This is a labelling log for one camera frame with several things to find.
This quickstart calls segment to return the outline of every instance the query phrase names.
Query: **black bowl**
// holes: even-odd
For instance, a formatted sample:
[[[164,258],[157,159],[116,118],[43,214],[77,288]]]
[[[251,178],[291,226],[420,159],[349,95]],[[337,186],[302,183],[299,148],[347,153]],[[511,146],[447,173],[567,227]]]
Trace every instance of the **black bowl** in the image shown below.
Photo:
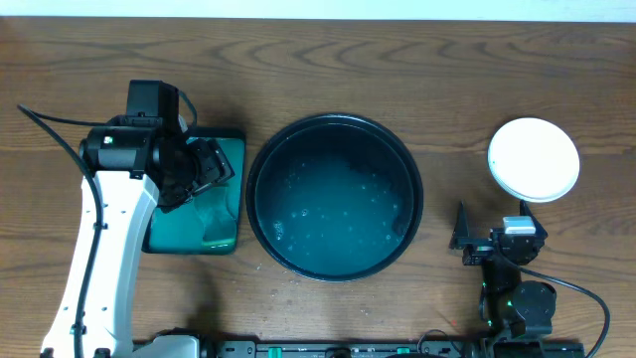
[[[256,237],[281,265],[349,281],[394,262],[412,241],[424,195],[402,142],[367,118],[301,119],[256,156],[246,187]]]

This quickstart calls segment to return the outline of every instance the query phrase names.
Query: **round white plate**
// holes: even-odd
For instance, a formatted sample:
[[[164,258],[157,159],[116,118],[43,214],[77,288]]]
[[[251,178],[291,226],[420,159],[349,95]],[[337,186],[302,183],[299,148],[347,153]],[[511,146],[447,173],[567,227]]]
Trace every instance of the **round white plate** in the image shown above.
[[[565,195],[580,167],[567,134],[538,118],[519,118],[502,126],[488,147],[488,165],[508,193],[535,203]]]

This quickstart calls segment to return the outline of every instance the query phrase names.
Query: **wood grain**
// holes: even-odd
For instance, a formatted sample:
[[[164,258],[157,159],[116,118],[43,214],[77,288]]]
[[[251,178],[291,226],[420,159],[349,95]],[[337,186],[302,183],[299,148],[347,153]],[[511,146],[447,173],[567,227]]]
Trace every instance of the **wood grain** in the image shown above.
[[[287,272],[262,249],[244,212],[231,256],[144,255],[135,338],[173,326],[264,340],[485,329],[477,314],[480,270],[463,267],[446,247],[459,200],[481,232],[516,213],[516,201],[490,178],[485,150],[502,123],[533,115],[572,137],[581,173],[565,197],[533,206],[550,237],[531,268],[601,294],[613,324],[598,357],[631,357],[635,60],[631,25],[0,19],[1,355],[37,354],[62,298],[80,219],[79,172],[15,105],[105,121],[124,112],[129,80],[160,79],[188,93],[200,125],[242,129],[247,165],[300,117],[346,111],[377,120],[411,150],[426,198],[406,253],[357,282]],[[72,145],[86,134],[55,129]],[[600,308],[575,292],[557,293],[553,337],[591,348]]]

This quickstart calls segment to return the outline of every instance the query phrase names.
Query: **wooden table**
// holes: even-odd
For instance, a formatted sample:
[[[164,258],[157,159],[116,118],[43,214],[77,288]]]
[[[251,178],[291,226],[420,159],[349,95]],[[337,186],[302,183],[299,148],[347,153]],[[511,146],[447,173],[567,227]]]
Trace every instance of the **wooden table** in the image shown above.
[[[486,148],[519,116],[559,125],[581,172],[533,205],[550,237],[530,264],[599,293],[613,321],[599,357],[636,349],[636,28],[631,25],[185,19],[0,19],[0,347],[33,357],[61,301],[80,221],[80,173],[15,105],[105,121],[128,81],[184,90],[200,125],[247,136],[247,165],[284,125],[317,112],[379,121],[422,175],[422,223],[372,277],[323,283],[278,265],[241,215],[226,257],[144,255],[134,336],[174,326],[272,339],[417,339],[480,331],[478,268],[447,249],[463,199],[481,234],[517,213]],[[85,127],[55,125],[73,146]],[[602,313],[557,287],[554,338],[591,348]]]

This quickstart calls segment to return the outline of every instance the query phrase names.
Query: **white wall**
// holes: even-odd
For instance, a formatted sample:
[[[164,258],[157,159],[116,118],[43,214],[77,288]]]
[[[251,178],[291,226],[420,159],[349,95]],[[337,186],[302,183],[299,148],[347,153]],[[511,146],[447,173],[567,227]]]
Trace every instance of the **white wall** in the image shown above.
[[[0,15],[636,22],[636,0],[0,0]]]

